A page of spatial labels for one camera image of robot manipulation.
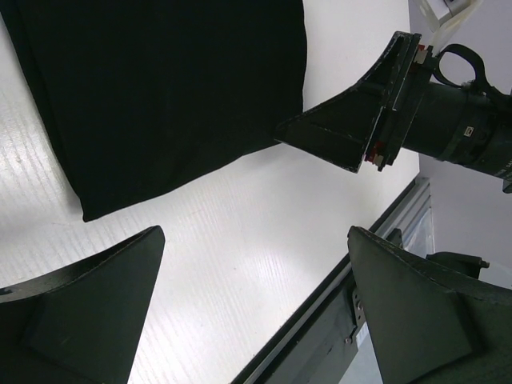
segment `black fabric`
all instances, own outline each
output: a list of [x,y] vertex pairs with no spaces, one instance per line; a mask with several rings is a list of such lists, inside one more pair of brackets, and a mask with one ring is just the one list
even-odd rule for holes
[[2,0],[84,220],[273,145],[302,112],[302,0]]

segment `white wall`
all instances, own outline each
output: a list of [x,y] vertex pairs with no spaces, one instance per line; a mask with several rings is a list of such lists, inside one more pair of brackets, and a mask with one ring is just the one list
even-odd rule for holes
[[[512,89],[512,2],[486,0],[451,42],[478,52],[486,64],[490,83],[501,92]],[[431,32],[416,5],[410,1],[412,32]],[[460,61],[443,63],[443,72],[455,81],[473,78]],[[502,192],[502,182],[432,158],[420,157],[422,175],[430,178],[436,250],[475,254],[493,263],[482,277],[495,284],[512,285],[512,195]]]

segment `white table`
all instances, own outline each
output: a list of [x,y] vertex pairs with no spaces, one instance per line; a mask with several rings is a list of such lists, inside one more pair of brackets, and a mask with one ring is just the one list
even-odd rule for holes
[[[403,0],[305,8],[306,108],[358,80],[393,32],[409,29]],[[418,172],[404,150],[384,172],[356,175],[280,145],[85,224],[0,27],[0,286],[162,226],[133,384],[232,380],[346,254],[350,226],[371,225]]]

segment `black plastic part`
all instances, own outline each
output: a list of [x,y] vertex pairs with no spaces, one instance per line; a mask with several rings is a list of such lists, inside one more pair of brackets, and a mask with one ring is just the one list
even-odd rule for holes
[[512,290],[362,228],[349,250],[384,384],[512,382]]
[[281,124],[275,138],[357,172],[374,131],[385,122],[385,112],[395,106],[406,78],[404,62],[412,63],[419,39],[420,35],[395,33],[357,84]]
[[365,309],[361,300],[361,295],[359,294],[357,287],[355,287],[352,291],[352,306],[354,311],[354,321],[358,326],[356,331],[359,332],[360,329],[365,325],[366,316]]
[[0,382],[125,384],[162,260],[158,226],[0,296]]
[[512,194],[512,182],[503,180],[503,192],[505,192],[506,194]]
[[388,242],[396,245],[398,248],[403,248],[402,230],[395,228],[386,238]]
[[361,228],[350,230],[350,261],[385,384],[407,384],[480,349],[457,294],[416,274],[400,252]]
[[437,252],[436,254],[428,254],[427,260],[436,262],[452,270],[456,270],[461,274],[465,274],[470,278],[479,278],[482,268],[489,268],[490,264],[477,256],[469,256],[467,254],[456,254],[453,252]]
[[[488,83],[471,49],[452,44],[435,57],[419,40],[396,32],[354,86],[280,125],[276,139],[352,172],[363,159],[379,170],[393,165],[405,147],[512,182],[512,97]],[[472,65],[474,81],[460,86],[444,76],[439,63],[448,53]]]

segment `red marking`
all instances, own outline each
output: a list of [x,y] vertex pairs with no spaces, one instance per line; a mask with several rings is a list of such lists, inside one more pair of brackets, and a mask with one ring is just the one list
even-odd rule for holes
[[384,147],[383,142],[376,142],[370,153],[366,156],[365,161],[374,162],[375,156],[378,155],[378,150]]
[[[423,44],[418,44],[418,52],[423,52],[425,50],[425,46]],[[410,74],[415,74],[416,72],[418,72],[418,69],[421,67],[420,64],[417,64],[416,62],[413,62],[411,65],[410,65],[410,68],[409,68],[409,73]]]

